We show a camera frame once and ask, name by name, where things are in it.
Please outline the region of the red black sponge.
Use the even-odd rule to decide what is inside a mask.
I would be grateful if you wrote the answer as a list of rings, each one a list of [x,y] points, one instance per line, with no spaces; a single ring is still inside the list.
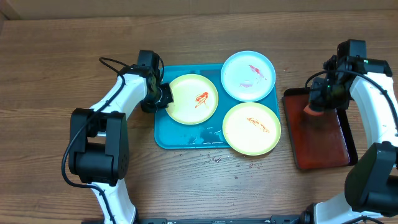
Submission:
[[[324,114],[323,111],[315,111],[315,110],[311,109],[310,104],[308,104],[308,105],[303,109],[303,111],[304,111],[306,114],[309,114],[309,115],[311,115],[311,116],[321,116],[321,115]]]

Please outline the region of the yellow plate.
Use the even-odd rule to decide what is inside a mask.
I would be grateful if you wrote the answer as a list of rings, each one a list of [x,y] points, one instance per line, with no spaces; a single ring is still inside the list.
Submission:
[[[226,113],[222,132],[235,151],[247,156],[260,156],[275,148],[281,136],[281,125],[270,108],[247,102],[232,107]]]
[[[170,83],[174,101],[166,108],[176,122],[186,125],[200,124],[208,120],[218,106],[218,91],[208,78],[198,74],[186,74]]]

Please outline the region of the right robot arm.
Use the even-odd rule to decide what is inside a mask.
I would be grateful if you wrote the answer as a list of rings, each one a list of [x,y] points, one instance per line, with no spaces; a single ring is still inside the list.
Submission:
[[[370,59],[363,40],[349,39],[306,82],[310,115],[358,106],[368,150],[351,169],[345,191],[313,206],[313,223],[379,222],[397,215],[397,100],[392,71],[385,60]]]

